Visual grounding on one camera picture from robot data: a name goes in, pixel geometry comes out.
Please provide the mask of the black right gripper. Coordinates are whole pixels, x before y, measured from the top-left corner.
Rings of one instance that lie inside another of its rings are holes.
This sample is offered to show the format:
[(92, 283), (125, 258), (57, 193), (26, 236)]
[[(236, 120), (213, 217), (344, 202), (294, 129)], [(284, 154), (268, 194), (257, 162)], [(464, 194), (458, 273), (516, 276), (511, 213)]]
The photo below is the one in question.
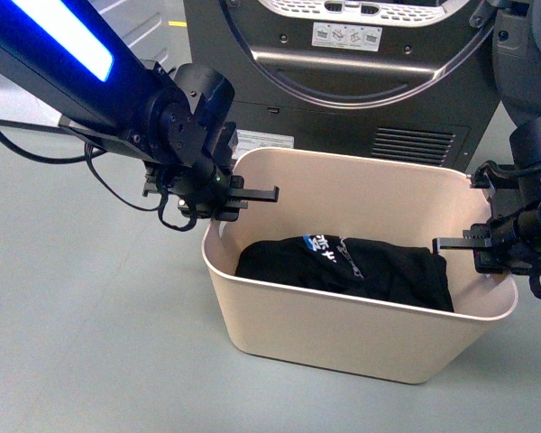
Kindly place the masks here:
[(541, 276), (541, 162), (518, 169), (486, 161), (471, 182), (490, 191), (491, 217), (472, 226), (484, 238), (437, 237), (433, 253), (473, 250), (479, 273)]

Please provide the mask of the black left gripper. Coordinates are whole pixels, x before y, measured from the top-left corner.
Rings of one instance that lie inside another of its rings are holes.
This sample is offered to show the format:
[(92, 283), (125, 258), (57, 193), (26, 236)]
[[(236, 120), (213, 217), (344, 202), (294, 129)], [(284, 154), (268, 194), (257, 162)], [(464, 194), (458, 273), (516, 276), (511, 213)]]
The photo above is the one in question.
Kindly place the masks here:
[(227, 122), (213, 152), (192, 167), (160, 168), (147, 163), (142, 194), (146, 197), (168, 191), (184, 201), (179, 206), (184, 217), (193, 217), (191, 210), (195, 209), (196, 217), (212, 217), (217, 221), (236, 221), (240, 211), (248, 208), (244, 201), (276, 203), (279, 187), (269, 190), (239, 188), (244, 182), (233, 179), (233, 153), (237, 144), (236, 123)]

